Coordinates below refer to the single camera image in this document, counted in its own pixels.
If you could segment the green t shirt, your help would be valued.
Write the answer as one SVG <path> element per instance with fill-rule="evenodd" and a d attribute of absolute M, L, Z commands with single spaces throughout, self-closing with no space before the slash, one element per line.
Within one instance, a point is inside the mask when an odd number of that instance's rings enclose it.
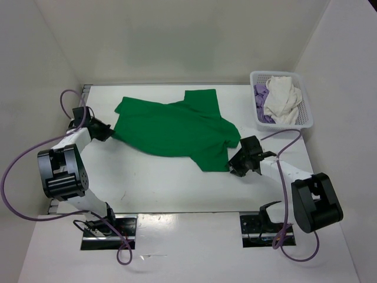
<path fill-rule="evenodd" d="M 115 139 L 155 156 L 189 157 L 203 172 L 229 171 L 228 149 L 241 139 L 221 116 L 214 89 L 187 90 L 168 104 L 123 97 L 114 111 Z"/>

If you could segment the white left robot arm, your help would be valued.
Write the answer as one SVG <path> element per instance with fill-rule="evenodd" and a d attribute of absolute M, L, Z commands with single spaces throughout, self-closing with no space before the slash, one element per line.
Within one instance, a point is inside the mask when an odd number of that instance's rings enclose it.
<path fill-rule="evenodd" d="M 91 191 L 81 152 L 92 140 L 104 142 L 113 134 L 109 124 L 96 118 L 85 122 L 80 129 L 72 122 L 58 144 L 37 155 L 45 195 L 83 211 L 90 222 L 95 222 L 95 216 L 99 215 L 96 227 L 106 236 L 116 232 L 118 222 L 110 205 Z"/>

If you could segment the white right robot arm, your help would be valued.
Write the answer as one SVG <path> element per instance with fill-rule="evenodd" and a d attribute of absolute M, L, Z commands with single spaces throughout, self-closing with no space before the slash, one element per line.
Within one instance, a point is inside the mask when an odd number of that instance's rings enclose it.
<path fill-rule="evenodd" d="M 281 161 L 277 154 L 264 152 L 256 136 L 240 140 L 241 149 L 229 160 L 230 173 L 244 177 L 256 172 L 290 185 L 293 214 L 299 228 L 312 233 L 343 220 L 343 210 L 329 176 L 313 174 Z"/>

